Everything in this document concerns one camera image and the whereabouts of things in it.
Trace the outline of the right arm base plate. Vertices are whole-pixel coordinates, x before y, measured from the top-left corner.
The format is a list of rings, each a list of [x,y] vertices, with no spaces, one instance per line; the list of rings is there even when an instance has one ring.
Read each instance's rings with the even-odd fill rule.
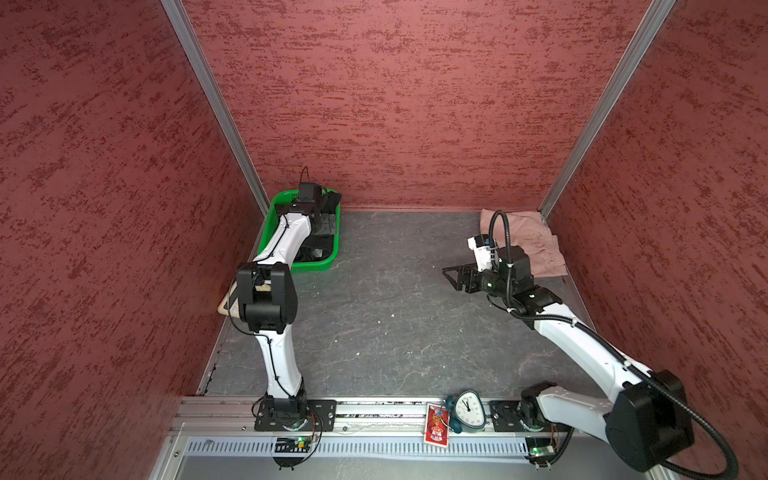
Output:
[[[486,414],[492,424],[493,431],[496,433],[515,433],[515,434],[544,434],[554,430],[556,433],[567,433],[570,427],[565,424],[556,424],[552,429],[549,423],[545,423],[542,428],[529,429],[521,420],[518,414],[518,400],[490,400],[486,405]]]

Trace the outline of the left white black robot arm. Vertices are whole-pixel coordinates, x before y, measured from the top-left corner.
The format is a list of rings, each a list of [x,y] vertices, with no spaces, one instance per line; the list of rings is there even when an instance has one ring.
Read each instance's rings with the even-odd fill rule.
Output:
[[[293,346],[299,302],[292,266],[305,241],[334,233],[334,222],[325,195],[298,196],[280,212],[264,251],[240,266],[234,279],[237,317],[258,342],[266,369],[260,412],[266,423],[288,431],[307,422],[324,428],[323,416],[308,401]]]

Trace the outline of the black shorts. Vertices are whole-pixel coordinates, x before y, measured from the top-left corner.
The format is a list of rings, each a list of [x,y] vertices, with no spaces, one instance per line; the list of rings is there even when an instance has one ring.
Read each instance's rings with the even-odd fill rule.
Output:
[[[335,242],[339,233],[339,208],[341,194],[336,191],[327,191],[320,205],[323,212],[336,214],[337,234],[334,237],[313,237],[311,234],[301,244],[295,261],[298,263],[320,263],[330,260],[335,252]]]

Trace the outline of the pink shorts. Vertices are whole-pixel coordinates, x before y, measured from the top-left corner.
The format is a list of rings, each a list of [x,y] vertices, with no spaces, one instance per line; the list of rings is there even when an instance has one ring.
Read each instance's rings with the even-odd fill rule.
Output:
[[[507,218],[511,245],[521,247],[529,257],[531,273],[535,278],[567,275],[558,239],[538,212],[508,213]]]

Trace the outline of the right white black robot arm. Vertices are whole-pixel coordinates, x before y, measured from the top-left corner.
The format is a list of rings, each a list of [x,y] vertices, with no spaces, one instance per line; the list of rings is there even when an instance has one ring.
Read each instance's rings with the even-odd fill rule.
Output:
[[[547,338],[598,385],[593,397],[542,381],[524,389],[519,400],[495,401],[479,410],[496,423],[517,422],[529,432],[563,425],[607,443],[639,472],[662,465],[695,442],[697,419],[686,403],[682,382],[668,371],[654,372],[633,360],[582,322],[549,289],[535,283],[521,261],[478,270],[474,264],[446,267],[451,286],[484,293],[530,330]]]

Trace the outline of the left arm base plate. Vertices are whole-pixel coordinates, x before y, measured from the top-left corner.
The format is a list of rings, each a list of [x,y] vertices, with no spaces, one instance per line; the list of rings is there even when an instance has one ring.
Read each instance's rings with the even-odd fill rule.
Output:
[[[251,407],[254,430],[263,432],[332,431],[337,406],[336,400],[289,400],[268,396]]]

